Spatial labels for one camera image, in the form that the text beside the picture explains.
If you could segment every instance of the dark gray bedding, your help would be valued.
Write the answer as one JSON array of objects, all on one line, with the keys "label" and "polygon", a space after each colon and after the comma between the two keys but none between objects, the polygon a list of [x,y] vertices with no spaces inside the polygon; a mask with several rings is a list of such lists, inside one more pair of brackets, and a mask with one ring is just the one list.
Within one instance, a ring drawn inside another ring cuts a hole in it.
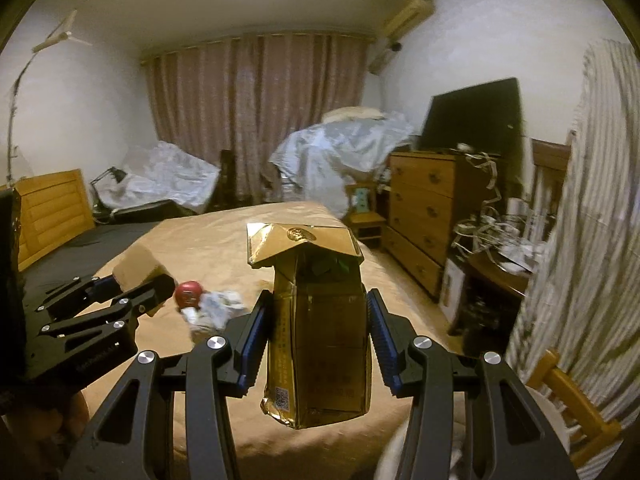
[{"label": "dark gray bedding", "polygon": [[69,240],[22,272],[24,303],[74,276],[90,276],[158,223],[99,225]]}]

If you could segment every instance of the black tv screen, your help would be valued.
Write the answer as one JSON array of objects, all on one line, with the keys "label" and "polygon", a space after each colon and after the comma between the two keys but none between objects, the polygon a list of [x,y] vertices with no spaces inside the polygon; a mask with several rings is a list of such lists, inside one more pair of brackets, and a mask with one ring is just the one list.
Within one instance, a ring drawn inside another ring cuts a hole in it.
[{"label": "black tv screen", "polygon": [[511,77],[434,96],[418,148],[448,150],[462,142],[506,156],[521,129],[518,80]]}]

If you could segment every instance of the pink curtain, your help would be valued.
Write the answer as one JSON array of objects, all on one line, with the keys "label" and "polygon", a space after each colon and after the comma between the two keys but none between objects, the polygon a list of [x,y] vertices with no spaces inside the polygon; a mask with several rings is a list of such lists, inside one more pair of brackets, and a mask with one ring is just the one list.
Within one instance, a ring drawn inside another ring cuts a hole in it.
[{"label": "pink curtain", "polygon": [[158,137],[218,162],[236,153],[239,196],[262,199],[268,158],[323,113],[360,104],[367,38],[338,33],[247,35],[185,48],[146,63]]}]

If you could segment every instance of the silver screw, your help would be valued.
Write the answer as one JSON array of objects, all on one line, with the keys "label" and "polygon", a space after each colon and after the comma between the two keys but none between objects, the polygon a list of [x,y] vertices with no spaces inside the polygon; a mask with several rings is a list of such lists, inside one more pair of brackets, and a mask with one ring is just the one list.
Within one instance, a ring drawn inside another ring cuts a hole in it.
[{"label": "silver screw", "polygon": [[138,362],[143,365],[149,364],[156,358],[156,355],[151,350],[145,350],[138,354]]},{"label": "silver screw", "polygon": [[491,365],[497,365],[500,361],[502,361],[500,356],[495,352],[487,352],[486,354],[484,354],[484,360]]},{"label": "silver screw", "polygon": [[423,335],[419,335],[414,339],[414,346],[416,348],[422,348],[422,349],[431,348],[432,344],[433,344],[433,341],[431,341],[431,339]]},{"label": "silver screw", "polygon": [[207,341],[207,346],[213,350],[222,348],[225,344],[226,344],[226,340],[221,335],[215,335],[213,337],[210,337],[209,340]]}]

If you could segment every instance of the wooden chest of drawers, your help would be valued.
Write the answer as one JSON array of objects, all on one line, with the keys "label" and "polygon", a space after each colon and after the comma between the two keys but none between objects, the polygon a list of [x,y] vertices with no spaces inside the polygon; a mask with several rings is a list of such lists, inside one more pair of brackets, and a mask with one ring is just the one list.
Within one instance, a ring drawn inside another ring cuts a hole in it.
[{"label": "wooden chest of drawers", "polygon": [[453,227],[472,213],[487,190],[490,174],[461,155],[430,152],[391,156],[388,227],[383,245],[433,296],[440,293],[442,268]]}]

